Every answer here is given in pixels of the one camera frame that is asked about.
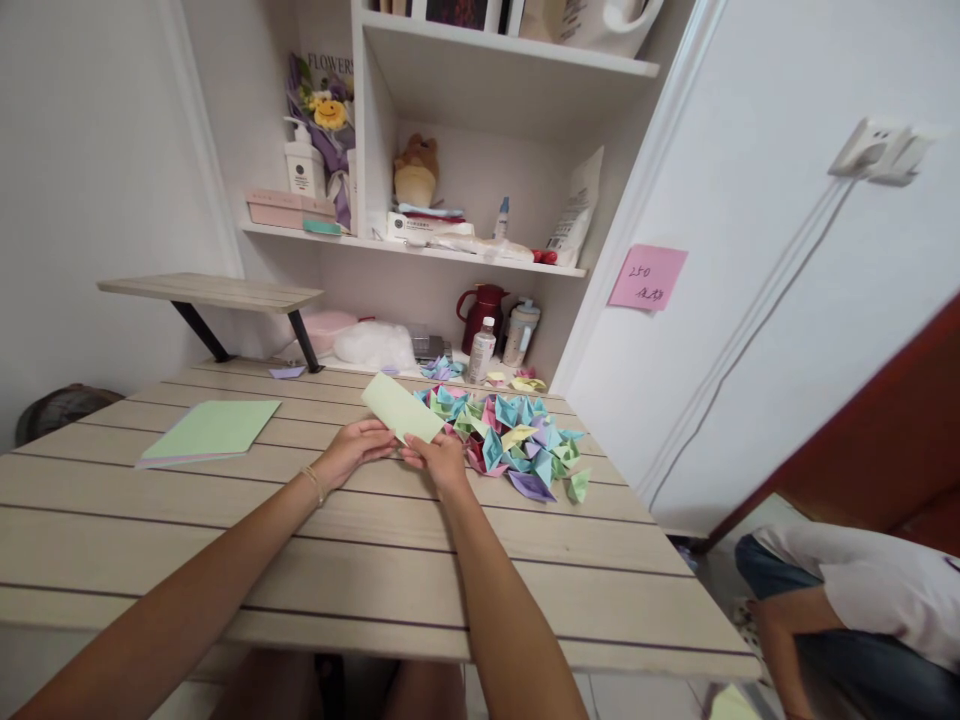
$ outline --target red thermos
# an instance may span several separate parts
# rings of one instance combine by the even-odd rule
[[[493,318],[493,336],[500,337],[500,330],[503,327],[503,310],[500,309],[500,301],[509,295],[499,285],[477,285],[476,290],[468,290],[460,296],[457,302],[457,317],[467,324],[463,331],[463,344],[460,349],[467,355],[473,349],[473,336],[480,332],[485,317]],[[460,308],[468,295],[476,295],[477,301],[470,308],[470,312],[464,317],[460,314]]]

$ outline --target wooden table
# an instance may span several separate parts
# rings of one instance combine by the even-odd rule
[[[369,374],[274,380],[270,367],[208,361],[0,457],[0,622],[105,627],[368,415]],[[266,398],[282,404],[246,457],[132,469],[186,408]],[[585,430],[564,400],[545,404],[559,427]],[[597,443],[579,445],[578,469],[593,468],[579,506],[563,492],[542,505],[467,471],[571,666],[757,677]],[[396,459],[363,466],[290,541],[224,639],[468,661],[456,557],[431,483]]]

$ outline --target wooden door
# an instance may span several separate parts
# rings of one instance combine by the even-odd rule
[[[721,523],[704,549],[773,492],[813,520],[957,554],[960,295]]]

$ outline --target bracelet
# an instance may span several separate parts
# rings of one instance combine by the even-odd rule
[[[304,465],[302,468],[300,468],[300,472],[313,481],[314,487],[317,488],[317,507],[323,507],[323,503],[326,502],[327,496],[323,492],[323,485],[320,484],[317,474],[309,465]]]

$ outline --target white plastic bag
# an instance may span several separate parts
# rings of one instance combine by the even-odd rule
[[[481,240],[474,235],[439,233],[433,236],[430,247],[457,250],[490,259],[503,258],[514,262],[533,262],[533,251],[509,240]]]
[[[398,370],[417,368],[410,331],[403,325],[377,321],[358,323],[337,335],[333,351],[344,362],[373,370],[388,366]]]
[[[593,210],[600,196],[600,166],[603,164],[603,148],[573,171],[570,178],[570,195],[560,213],[557,226],[547,241],[547,250],[557,253],[557,265],[576,267],[580,259],[583,240],[587,236]]]

